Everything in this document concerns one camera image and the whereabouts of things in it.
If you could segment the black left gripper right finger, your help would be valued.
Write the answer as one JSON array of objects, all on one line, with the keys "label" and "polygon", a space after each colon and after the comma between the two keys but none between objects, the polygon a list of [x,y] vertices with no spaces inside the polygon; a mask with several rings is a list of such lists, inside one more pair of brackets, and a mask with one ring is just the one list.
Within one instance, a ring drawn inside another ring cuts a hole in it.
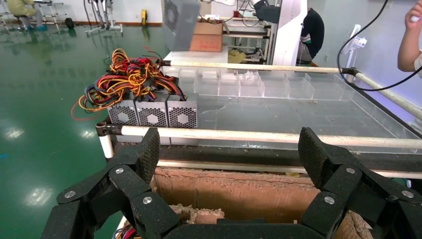
[{"label": "black left gripper right finger", "polygon": [[319,189],[303,214],[303,225],[329,239],[352,211],[380,227],[384,239],[421,238],[418,192],[369,170],[346,148],[322,142],[309,127],[301,130],[298,152]]}]

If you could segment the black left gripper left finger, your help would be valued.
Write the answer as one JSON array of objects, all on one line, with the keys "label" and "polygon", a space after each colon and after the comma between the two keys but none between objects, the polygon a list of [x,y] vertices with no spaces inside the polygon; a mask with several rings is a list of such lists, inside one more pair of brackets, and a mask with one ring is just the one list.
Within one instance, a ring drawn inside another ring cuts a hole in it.
[{"label": "black left gripper left finger", "polygon": [[121,212],[144,239],[162,239],[180,224],[151,180],[159,160],[160,136],[150,128],[140,143],[127,146],[105,168],[57,196],[44,239],[92,239],[106,220]]}]

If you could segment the person's bare hand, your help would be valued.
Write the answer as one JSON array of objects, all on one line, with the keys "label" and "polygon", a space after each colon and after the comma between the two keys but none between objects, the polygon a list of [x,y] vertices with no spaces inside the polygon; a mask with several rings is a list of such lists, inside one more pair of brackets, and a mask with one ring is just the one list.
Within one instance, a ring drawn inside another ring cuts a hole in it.
[{"label": "person's bare hand", "polygon": [[405,15],[406,31],[421,30],[422,28],[422,1],[417,3]]}]

